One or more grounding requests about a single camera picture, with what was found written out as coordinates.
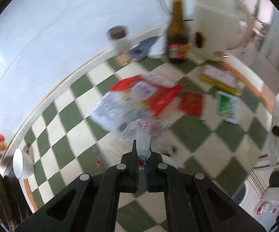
brown lid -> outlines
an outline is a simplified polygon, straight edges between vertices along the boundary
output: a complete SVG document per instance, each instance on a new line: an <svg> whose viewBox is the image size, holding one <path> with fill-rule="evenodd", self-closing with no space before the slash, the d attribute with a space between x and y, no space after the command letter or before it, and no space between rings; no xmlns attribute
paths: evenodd
<svg viewBox="0 0 279 232"><path fill-rule="evenodd" d="M108 30L108 33L111 39L118 40L126 36L126 28L123 26L112 27Z"/></svg>

red packet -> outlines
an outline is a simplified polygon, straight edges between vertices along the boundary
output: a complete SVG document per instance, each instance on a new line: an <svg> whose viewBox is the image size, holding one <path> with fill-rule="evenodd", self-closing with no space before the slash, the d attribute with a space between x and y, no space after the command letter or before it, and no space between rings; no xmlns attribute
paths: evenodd
<svg viewBox="0 0 279 232"><path fill-rule="evenodd" d="M202 115L203 96L201 94L183 92L180 98L179 110L188 115L197 117Z"/></svg>

table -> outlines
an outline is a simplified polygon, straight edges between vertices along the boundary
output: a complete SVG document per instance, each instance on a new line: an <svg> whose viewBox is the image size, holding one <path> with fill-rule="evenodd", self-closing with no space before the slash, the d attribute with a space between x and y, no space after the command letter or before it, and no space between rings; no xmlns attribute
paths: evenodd
<svg viewBox="0 0 279 232"><path fill-rule="evenodd" d="M225 69L222 63L205 62ZM252 170L264 146L271 113L245 86L241 93L239 124L225 122L215 114L214 86L199 79L201 65L188 59L173 65L165 58L144 58L128 66L116 65L114 57L78 78L40 115L21 142L34 157L34 175L28 179L38 208L52 199L81 173L96 175L105 168L96 160L114 139L89 117L96 103L119 80L156 69L184 85L187 91L204 96L200 118L177 109L176 98L160 115L170 121L169 135L177 152L173 160L185 165L180 171L202 172L232 196ZM162 193L147 193L140 174L139 191L121 194L117 231L166 230Z"/></svg>

white cup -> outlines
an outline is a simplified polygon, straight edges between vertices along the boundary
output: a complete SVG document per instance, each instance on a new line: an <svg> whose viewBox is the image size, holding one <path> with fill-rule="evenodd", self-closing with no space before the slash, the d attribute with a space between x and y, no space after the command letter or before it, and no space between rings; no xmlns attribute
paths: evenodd
<svg viewBox="0 0 279 232"><path fill-rule="evenodd" d="M27 179L34 173L34 164L30 155L17 148L13 156L13 170L19 180Z"/></svg>

green and white packet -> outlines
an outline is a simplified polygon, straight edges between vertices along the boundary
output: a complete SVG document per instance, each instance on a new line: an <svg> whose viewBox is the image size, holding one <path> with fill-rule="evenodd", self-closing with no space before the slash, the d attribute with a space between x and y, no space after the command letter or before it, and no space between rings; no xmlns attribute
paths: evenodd
<svg viewBox="0 0 279 232"><path fill-rule="evenodd" d="M223 91L216 93L217 110L216 114L225 121L232 124L238 123L237 112L239 107L239 98Z"/></svg>

